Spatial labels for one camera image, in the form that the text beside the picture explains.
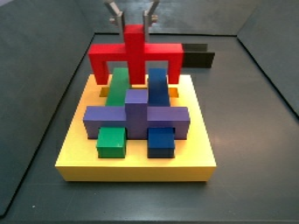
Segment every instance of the blue block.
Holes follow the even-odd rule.
[[[170,93],[165,68],[149,69],[149,106],[170,107]]]
[[[174,158],[174,128],[149,128],[147,157]]]

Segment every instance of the rectangular block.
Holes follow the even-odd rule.
[[[87,106],[83,117],[89,139],[98,139],[101,127],[126,127],[126,107]]]
[[[91,76],[82,95],[57,168],[67,181],[209,181],[217,168],[212,143],[190,75],[182,75],[176,107],[189,107],[188,140],[176,140],[176,158],[149,158],[147,141],[127,140],[126,159],[99,158],[97,140],[89,140],[82,117],[89,105],[105,105]]]
[[[125,41],[127,53],[145,54],[146,34],[145,27],[141,24],[129,24],[126,26]]]
[[[147,156],[150,158],[174,158],[174,128],[150,128]]]
[[[113,81],[107,95],[107,106],[125,106],[127,90],[130,89],[127,68],[114,70]]]
[[[190,111],[186,107],[149,107],[149,127],[176,128],[176,139],[188,139],[192,125]]]
[[[149,106],[172,106],[165,68],[149,69]]]
[[[202,45],[184,44],[184,67],[212,68],[216,52],[204,51]]]
[[[101,128],[98,133],[98,157],[125,158],[127,154],[126,128]]]
[[[129,139],[147,139],[147,89],[126,91],[126,126]]]

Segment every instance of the yellow block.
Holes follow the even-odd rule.
[[[190,75],[182,75],[180,98],[172,105],[189,107],[188,140],[176,140],[176,158],[147,158],[147,141],[127,140],[126,158],[99,158],[97,140],[89,140],[83,124],[87,106],[106,104],[94,75],[79,101],[57,168],[67,181],[209,181],[217,168],[212,143]]]

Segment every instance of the block structure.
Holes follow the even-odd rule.
[[[146,62],[169,61],[169,83],[178,84],[184,65],[182,44],[147,44],[145,27],[130,24],[125,31],[125,44],[93,45],[90,62],[99,85],[109,84],[109,61],[127,61],[130,84],[146,84]]]
[[[55,165],[67,181],[210,180],[217,162],[190,75],[182,75],[178,91],[181,97],[172,99],[173,108],[189,107],[192,125],[189,138],[176,140],[176,158],[149,158],[147,141],[130,139],[126,141],[126,158],[102,158],[95,149],[98,140],[87,139],[82,122],[87,106],[106,105],[106,99],[99,97],[101,86],[95,77],[89,78]]]
[[[89,106],[83,117],[89,139],[98,139],[99,129],[102,127],[123,127],[133,135],[141,135],[138,139],[145,139],[146,128],[174,128],[176,139],[188,139],[192,125],[188,107],[147,107],[146,113],[147,118],[141,113],[139,118],[134,115],[129,115],[127,120],[126,107]],[[143,133],[135,132],[135,126],[138,124],[141,124],[139,129]]]

